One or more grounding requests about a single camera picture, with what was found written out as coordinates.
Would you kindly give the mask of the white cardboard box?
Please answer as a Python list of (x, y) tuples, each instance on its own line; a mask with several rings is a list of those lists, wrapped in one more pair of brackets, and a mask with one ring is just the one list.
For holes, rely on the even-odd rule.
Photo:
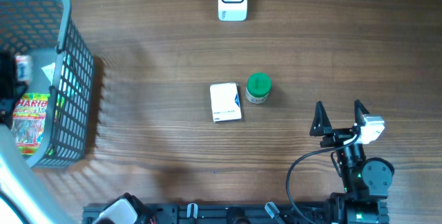
[(209, 90), (214, 122), (242, 119), (238, 85), (235, 82), (212, 84)]

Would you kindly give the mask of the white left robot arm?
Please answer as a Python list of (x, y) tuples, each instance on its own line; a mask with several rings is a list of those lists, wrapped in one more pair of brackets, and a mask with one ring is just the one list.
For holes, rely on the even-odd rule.
[(1, 200), (22, 223), (74, 223), (38, 182), (15, 144), (12, 113), (28, 88), (31, 61), (1, 52)]

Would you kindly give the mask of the Haribo worms candy bag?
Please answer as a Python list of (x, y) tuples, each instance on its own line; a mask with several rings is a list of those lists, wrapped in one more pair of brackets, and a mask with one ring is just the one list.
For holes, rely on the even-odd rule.
[(25, 93), (13, 112), (12, 134), (24, 156), (38, 150), (44, 135), (46, 110), (50, 94)]

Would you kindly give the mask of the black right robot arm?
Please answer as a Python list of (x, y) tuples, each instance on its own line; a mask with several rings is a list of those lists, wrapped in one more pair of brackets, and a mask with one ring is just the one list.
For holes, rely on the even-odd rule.
[(334, 129), (321, 101), (316, 103), (309, 134), (319, 136), (322, 148), (333, 148), (332, 160), (343, 181), (345, 192), (333, 193), (325, 201), (325, 223), (389, 223), (388, 190), (394, 166), (382, 158), (367, 158), (364, 146), (375, 141), (385, 129), (379, 115), (369, 113), (360, 100), (354, 102), (355, 123), (350, 128)]

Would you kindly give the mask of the red white tissue pack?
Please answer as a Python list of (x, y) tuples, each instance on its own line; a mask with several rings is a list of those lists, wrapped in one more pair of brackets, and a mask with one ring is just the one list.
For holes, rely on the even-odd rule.
[(27, 84), (32, 81), (32, 57), (30, 55), (17, 55), (15, 57), (17, 67), (17, 80)]

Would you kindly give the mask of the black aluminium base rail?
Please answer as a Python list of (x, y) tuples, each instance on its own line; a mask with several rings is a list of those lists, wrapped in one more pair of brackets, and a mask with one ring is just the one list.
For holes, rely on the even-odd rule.
[[(173, 223), (306, 223), (290, 205), (278, 205), (279, 215), (272, 218), (261, 205), (198, 205), (197, 216), (187, 216), (187, 205), (147, 204), (154, 213), (154, 222)], [(373, 207), (348, 207), (342, 214), (325, 210), (322, 203), (301, 203), (300, 210), (315, 223), (389, 223), (385, 203)]]

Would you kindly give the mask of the grey plastic shopping basket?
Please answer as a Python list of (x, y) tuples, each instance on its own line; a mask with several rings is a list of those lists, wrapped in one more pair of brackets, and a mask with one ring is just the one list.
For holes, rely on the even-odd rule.
[(29, 94), (48, 96), (30, 167), (68, 167), (82, 158), (95, 61), (71, 17), (70, 0), (1, 0), (1, 50), (32, 57)]

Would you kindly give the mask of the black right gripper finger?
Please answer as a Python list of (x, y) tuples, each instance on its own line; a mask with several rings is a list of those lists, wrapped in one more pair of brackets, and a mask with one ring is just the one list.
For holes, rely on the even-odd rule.
[(369, 114), (370, 112), (364, 107), (360, 100), (354, 101), (355, 123), (358, 126), (365, 126), (364, 116)]
[(310, 136), (328, 136), (332, 134), (332, 125), (321, 101), (316, 103), (315, 115), (309, 132)]

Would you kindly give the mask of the green lid spice jar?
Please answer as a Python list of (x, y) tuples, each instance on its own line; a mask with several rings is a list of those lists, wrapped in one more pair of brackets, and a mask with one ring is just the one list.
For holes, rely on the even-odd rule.
[(261, 104), (268, 98), (271, 87), (271, 78), (266, 73), (254, 73), (247, 81), (246, 98), (253, 104)]

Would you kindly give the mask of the mint green tissue pack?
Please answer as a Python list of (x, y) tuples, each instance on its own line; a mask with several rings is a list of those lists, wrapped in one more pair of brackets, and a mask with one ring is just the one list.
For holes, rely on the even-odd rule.
[(74, 55), (64, 55), (61, 63), (60, 91), (66, 93), (68, 97), (80, 95), (89, 99), (92, 78), (93, 66), (83, 55), (80, 55), (79, 59)]

